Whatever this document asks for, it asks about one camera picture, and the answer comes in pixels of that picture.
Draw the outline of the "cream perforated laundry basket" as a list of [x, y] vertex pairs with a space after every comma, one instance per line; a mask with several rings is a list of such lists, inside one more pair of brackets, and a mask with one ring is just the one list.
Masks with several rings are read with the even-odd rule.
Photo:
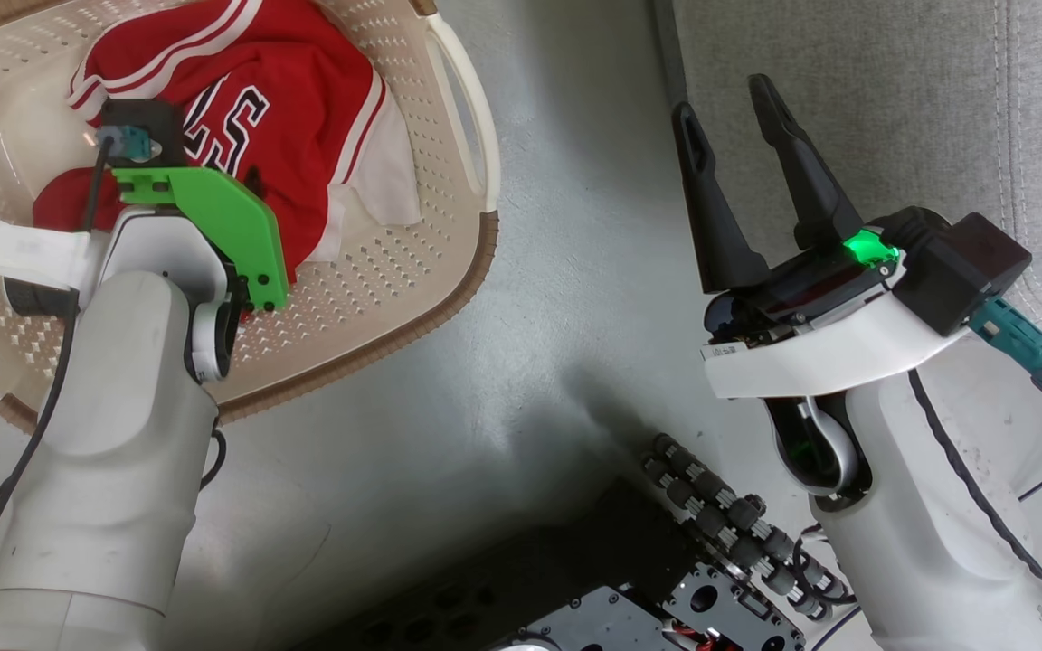
[[[91, 162], [63, 86], [121, 18], [181, 0], [0, 0], [0, 219], [26, 225], [55, 173]], [[303, 265], [289, 304], [237, 336], [223, 423], [268, 410], [376, 362], [468, 304], [497, 244], [500, 145], [474, 62], [435, 0], [313, 0], [374, 65], [408, 124], [422, 221], [380, 225], [355, 193], [331, 262]], [[63, 329], [13, 312], [0, 279], [0, 418], [25, 433], [53, 378]]]

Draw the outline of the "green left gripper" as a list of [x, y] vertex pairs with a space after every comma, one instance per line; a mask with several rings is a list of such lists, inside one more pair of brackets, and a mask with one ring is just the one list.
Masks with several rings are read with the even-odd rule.
[[190, 220], [226, 273], [224, 293], [245, 309], [287, 307], [289, 273], [276, 214], [255, 193], [207, 166], [132, 166], [111, 169], [111, 176], [121, 202], [170, 207]]

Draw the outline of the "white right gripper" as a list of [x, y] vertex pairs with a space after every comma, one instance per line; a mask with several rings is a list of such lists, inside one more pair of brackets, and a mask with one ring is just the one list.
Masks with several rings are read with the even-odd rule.
[[909, 371], [950, 347], [958, 335], [937, 333], [895, 296], [895, 287], [909, 277], [905, 236], [922, 252], [966, 235], [971, 219], [949, 223], [929, 210], [905, 209], [863, 228], [855, 205], [771, 78], [750, 75], [748, 87], [797, 215], [795, 243], [807, 251], [770, 276], [716, 180], [715, 153], [698, 116], [679, 102], [671, 127], [700, 287], [726, 291], [713, 297], [704, 315], [702, 359], [713, 394], [835, 394]]

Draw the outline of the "red white jersey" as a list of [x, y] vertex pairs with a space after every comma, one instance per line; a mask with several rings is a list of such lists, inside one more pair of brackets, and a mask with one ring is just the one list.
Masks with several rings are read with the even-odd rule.
[[380, 225], [420, 222], [406, 127], [392, 87], [314, 0], [195, 0], [103, 30], [67, 103], [99, 127], [108, 99], [182, 112], [187, 162], [260, 194], [287, 276], [331, 262], [353, 191]]

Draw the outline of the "grey fabric sofa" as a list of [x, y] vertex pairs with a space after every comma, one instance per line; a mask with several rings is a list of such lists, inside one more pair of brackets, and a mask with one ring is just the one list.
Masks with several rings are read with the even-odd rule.
[[992, 219], [1033, 256], [1009, 301], [1042, 328], [1042, 0], [666, 0], [674, 82], [745, 237], [793, 255], [795, 214], [748, 90], [768, 75], [861, 217]]

